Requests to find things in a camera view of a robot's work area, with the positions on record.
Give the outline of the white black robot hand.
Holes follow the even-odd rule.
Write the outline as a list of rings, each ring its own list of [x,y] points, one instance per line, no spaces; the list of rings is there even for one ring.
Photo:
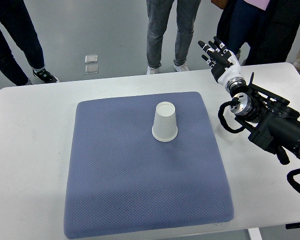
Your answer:
[[[239,76],[240,64],[237,57],[220,39],[214,36],[213,42],[208,43],[199,40],[198,45],[205,52],[201,57],[209,65],[217,83],[225,85],[226,78],[232,73]]]

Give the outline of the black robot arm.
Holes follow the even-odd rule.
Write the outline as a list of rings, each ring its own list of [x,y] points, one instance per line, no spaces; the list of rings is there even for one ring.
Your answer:
[[[237,134],[249,131],[248,139],[287,165],[290,151],[300,160],[300,113],[289,101],[242,77],[228,80],[225,89],[232,100],[220,106],[218,118],[223,128]]]

